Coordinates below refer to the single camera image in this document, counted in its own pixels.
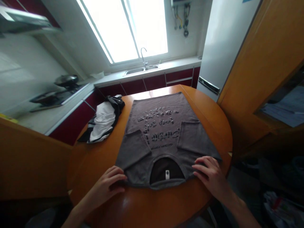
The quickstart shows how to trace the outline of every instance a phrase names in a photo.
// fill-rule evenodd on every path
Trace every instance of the black and white garment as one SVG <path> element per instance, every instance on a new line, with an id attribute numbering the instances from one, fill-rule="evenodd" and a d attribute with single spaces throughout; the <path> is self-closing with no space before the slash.
<path id="1" fill-rule="evenodd" d="M 78 139 L 79 142 L 101 142 L 110 135 L 124 107 L 121 97 L 107 96 L 105 101 L 97 106 L 96 115 L 89 121 L 88 129 Z"/>

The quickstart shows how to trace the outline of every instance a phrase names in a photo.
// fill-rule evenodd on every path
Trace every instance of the cabinet handle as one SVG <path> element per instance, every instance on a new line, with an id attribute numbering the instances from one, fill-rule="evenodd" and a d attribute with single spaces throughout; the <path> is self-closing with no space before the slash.
<path id="1" fill-rule="evenodd" d="M 216 95 L 219 94 L 220 89 L 215 85 L 212 85 L 207 80 L 203 79 L 201 76 L 199 76 L 199 83 L 201 83 L 203 86 L 205 86 L 207 89 L 209 89 L 211 92 L 215 93 Z"/>

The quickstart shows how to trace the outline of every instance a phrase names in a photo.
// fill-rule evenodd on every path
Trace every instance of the t-shirt sleeve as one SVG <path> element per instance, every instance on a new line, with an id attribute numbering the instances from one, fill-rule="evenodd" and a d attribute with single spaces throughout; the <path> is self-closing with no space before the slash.
<path id="1" fill-rule="evenodd" d="M 151 150 L 141 130 L 136 130 L 123 136 L 115 165 L 127 169 L 150 154 Z"/>
<path id="2" fill-rule="evenodd" d="M 219 161 L 222 160 L 200 122 L 182 121 L 180 126 L 177 148 L 191 151 L 202 156 L 211 156 Z"/>

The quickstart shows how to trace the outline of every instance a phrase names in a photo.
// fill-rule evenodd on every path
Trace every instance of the kitchen window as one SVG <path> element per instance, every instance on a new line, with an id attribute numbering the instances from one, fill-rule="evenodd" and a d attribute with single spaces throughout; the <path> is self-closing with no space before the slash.
<path id="1" fill-rule="evenodd" d="M 168 52 L 164 0 L 77 0 L 109 62 Z"/>

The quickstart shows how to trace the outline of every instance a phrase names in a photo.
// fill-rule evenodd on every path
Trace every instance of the refrigerator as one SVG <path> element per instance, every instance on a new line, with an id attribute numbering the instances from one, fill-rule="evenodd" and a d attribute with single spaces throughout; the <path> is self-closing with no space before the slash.
<path id="1" fill-rule="evenodd" d="M 197 89 L 217 102 L 260 0 L 213 0 Z"/>

